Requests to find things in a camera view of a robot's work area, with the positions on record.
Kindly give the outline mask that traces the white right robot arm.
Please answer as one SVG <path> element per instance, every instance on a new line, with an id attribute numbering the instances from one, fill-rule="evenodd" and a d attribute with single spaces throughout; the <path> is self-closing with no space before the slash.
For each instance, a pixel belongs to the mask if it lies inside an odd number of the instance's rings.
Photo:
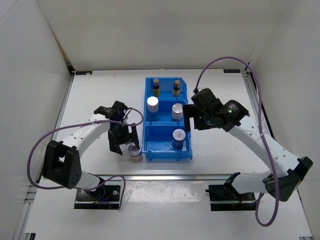
<path id="1" fill-rule="evenodd" d="M 235 100 L 222 104 L 209 88 L 195 90 L 192 104 L 184 105 L 185 131 L 190 119 L 196 130 L 223 129 L 245 144 L 268 167 L 266 172 L 232 174 L 211 192 L 219 201 L 237 201 L 247 193 L 268 193 L 286 202 L 302 182 L 313 162 L 294 155 L 267 133 L 262 133 L 249 111 Z"/>

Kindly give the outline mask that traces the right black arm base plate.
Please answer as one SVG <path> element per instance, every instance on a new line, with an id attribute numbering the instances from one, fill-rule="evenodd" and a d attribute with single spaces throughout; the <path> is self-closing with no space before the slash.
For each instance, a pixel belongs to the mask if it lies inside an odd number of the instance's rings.
<path id="1" fill-rule="evenodd" d="M 230 177 L 223 184 L 210 184 L 205 190 L 209 194 L 211 211 L 255 211 L 257 200 L 253 192 L 239 193 L 232 186 Z"/>

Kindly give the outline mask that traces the yellow-label small brown bottle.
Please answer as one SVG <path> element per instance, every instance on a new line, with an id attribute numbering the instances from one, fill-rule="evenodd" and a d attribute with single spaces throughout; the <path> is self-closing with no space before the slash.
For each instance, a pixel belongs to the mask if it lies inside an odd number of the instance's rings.
<path id="1" fill-rule="evenodd" d="M 172 90 L 172 96 L 173 97 L 179 97 L 180 96 L 180 80 L 176 79 L 174 81 L 173 90 Z"/>
<path id="2" fill-rule="evenodd" d="M 153 96 L 155 97 L 160 96 L 160 81 L 158 78 L 153 79 L 152 92 L 153 92 Z"/>

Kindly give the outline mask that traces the blue-label silver-lid shaker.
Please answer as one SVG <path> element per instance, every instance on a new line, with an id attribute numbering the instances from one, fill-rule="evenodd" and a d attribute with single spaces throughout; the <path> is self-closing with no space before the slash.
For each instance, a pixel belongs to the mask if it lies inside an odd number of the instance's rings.
<path id="1" fill-rule="evenodd" d="M 171 119 L 175 122 L 181 122 L 183 120 L 183 105 L 181 103 L 173 104 L 171 108 Z"/>
<path id="2" fill-rule="evenodd" d="M 150 121 L 157 121 L 159 118 L 159 100 L 155 96 L 147 99 L 147 117 Z"/>

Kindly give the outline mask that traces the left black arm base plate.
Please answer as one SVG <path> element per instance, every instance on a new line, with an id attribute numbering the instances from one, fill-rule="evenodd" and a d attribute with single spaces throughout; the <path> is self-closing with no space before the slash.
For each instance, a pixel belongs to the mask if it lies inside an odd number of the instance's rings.
<path id="1" fill-rule="evenodd" d="M 123 184 L 107 182 L 95 191 L 77 190 L 73 208 L 76 210 L 118 210 L 120 208 Z"/>

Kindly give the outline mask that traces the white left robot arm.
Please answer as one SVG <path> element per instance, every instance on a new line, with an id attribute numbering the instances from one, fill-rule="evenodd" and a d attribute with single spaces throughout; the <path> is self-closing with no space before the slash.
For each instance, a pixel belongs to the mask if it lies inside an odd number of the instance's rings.
<path id="1" fill-rule="evenodd" d="M 137 124 L 127 122 L 130 111 L 132 108 L 120 101 L 111 107 L 99 106 L 88 122 L 75 126 L 74 133 L 60 141 L 52 140 L 45 150 L 42 176 L 67 189 L 82 189 L 93 200 L 103 198 L 103 179 L 83 171 L 81 157 L 104 133 L 112 153 L 122 155 L 121 145 L 131 143 L 138 148 Z"/>

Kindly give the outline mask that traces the white-lid spice jar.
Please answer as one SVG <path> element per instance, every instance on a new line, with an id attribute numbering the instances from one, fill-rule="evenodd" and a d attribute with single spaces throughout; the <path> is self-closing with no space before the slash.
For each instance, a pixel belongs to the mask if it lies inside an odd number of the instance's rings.
<path id="1" fill-rule="evenodd" d="M 177 128 L 172 133 L 172 147 L 181 150 L 186 138 L 186 132 L 183 129 Z"/>
<path id="2" fill-rule="evenodd" d="M 131 143 L 128 146 L 128 154 L 134 162 L 140 162 L 143 159 L 142 149 L 137 147 L 134 143 Z"/>

